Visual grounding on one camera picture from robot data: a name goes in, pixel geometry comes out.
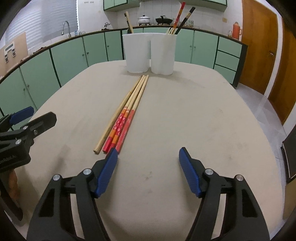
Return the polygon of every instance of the tiled floor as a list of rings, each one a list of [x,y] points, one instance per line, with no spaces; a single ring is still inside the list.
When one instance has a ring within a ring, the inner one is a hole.
[[[271,103],[264,95],[240,83],[238,84],[236,91],[246,102],[247,106],[258,120],[269,141],[281,176],[284,201],[286,176],[283,155],[281,153],[281,144],[287,137],[284,128]],[[284,221],[280,221],[278,228],[270,234],[271,237],[279,231],[283,224]]]

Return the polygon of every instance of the white pot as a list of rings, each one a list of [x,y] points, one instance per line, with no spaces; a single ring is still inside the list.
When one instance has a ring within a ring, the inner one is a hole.
[[[150,23],[150,18],[143,15],[142,17],[138,18],[138,24],[148,24]]]

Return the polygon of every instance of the pot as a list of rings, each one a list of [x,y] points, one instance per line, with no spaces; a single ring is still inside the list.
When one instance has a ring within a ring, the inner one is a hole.
[[[141,24],[150,24],[150,18],[143,15],[142,17],[138,18],[138,24],[139,25],[141,25]]]
[[[159,24],[171,24],[172,23],[172,19],[167,18],[166,16],[160,16],[160,18],[156,18],[155,19],[157,22],[157,25]]]

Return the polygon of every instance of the pot lid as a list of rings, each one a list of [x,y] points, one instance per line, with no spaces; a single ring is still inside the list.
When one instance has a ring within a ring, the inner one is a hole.
[[[138,19],[150,19],[149,17],[143,15],[142,17],[139,17]]]

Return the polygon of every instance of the white plastic cup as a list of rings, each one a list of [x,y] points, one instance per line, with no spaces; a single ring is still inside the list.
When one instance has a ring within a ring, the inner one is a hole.
[[[123,34],[126,68],[130,73],[144,73],[150,67],[148,53],[151,33]]]
[[[154,33],[151,37],[151,71],[170,75],[174,71],[176,34]]]

